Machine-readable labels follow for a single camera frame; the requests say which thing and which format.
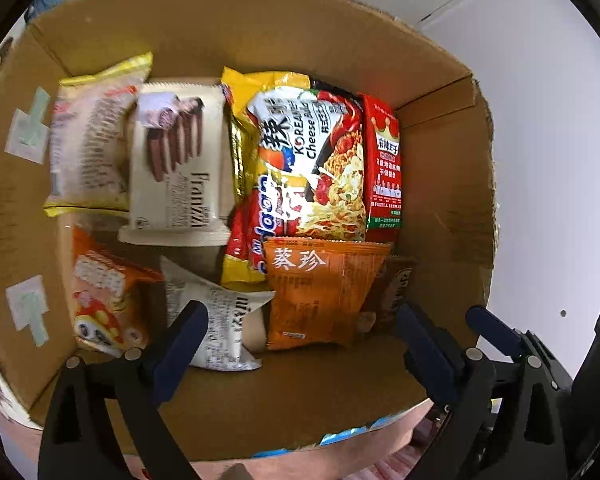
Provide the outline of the pink striped cat blanket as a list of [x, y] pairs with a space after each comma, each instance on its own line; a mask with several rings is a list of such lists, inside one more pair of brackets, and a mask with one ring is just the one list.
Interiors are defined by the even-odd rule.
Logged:
[[191, 368], [159, 413], [201, 478], [237, 463], [256, 479], [339, 479], [409, 444], [431, 408], [404, 343], [268, 353], [260, 370]]

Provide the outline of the grey newspaper print packet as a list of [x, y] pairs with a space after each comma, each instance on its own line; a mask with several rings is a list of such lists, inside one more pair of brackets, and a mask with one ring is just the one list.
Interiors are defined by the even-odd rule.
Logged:
[[171, 325], [189, 301], [207, 309], [204, 338], [189, 362], [190, 366], [216, 372], [251, 372], [262, 366], [242, 342], [245, 317], [271, 301], [275, 292], [238, 292], [214, 284], [176, 263], [160, 257], [166, 286], [166, 322]]

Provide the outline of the white Franzzi wafer packet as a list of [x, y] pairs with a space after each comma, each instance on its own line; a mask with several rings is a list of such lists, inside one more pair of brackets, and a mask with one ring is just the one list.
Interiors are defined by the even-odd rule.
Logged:
[[129, 223], [122, 243], [220, 247], [225, 96], [219, 84], [143, 85], [130, 147]]

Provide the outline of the pale pastry packet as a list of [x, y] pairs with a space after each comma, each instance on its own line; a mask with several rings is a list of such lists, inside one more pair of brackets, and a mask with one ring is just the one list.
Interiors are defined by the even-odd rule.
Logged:
[[132, 56], [95, 75], [59, 81], [50, 126], [50, 217], [70, 211], [129, 211], [125, 124], [150, 75], [152, 54]]

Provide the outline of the red spicy snack packet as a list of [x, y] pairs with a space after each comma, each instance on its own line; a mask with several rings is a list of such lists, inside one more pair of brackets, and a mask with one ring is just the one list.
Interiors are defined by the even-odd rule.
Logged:
[[402, 214], [400, 124], [380, 99], [360, 94], [363, 107], [366, 242], [394, 243]]

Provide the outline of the orange panda snack bag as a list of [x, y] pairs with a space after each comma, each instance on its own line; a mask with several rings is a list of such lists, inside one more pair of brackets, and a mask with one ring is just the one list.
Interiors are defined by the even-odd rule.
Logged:
[[79, 346], [121, 356], [151, 341], [148, 287], [163, 281], [110, 252], [84, 229], [72, 230], [69, 315]]

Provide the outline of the orange snack packet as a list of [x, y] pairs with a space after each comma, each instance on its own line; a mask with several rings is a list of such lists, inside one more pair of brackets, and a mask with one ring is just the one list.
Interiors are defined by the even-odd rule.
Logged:
[[379, 243], [271, 237], [266, 277], [275, 290], [268, 350], [310, 344], [350, 347], [358, 316], [390, 246]]

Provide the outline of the yellow instant noodle packet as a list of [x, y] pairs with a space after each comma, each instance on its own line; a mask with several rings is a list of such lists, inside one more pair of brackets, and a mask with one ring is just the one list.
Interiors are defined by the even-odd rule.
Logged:
[[264, 282], [272, 236], [364, 240], [363, 111], [352, 94], [296, 72], [224, 68], [236, 207], [221, 282]]

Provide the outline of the brown round snack packet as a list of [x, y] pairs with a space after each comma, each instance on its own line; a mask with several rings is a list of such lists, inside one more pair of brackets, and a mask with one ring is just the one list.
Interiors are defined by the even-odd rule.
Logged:
[[396, 312], [404, 304], [408, 283], [417, 262], [413, 257], [388, 256], [382, 263], [370, 286], [361, 315], [369, 321], [375, 315], [372, 332], [386, 332], [396, 318]]

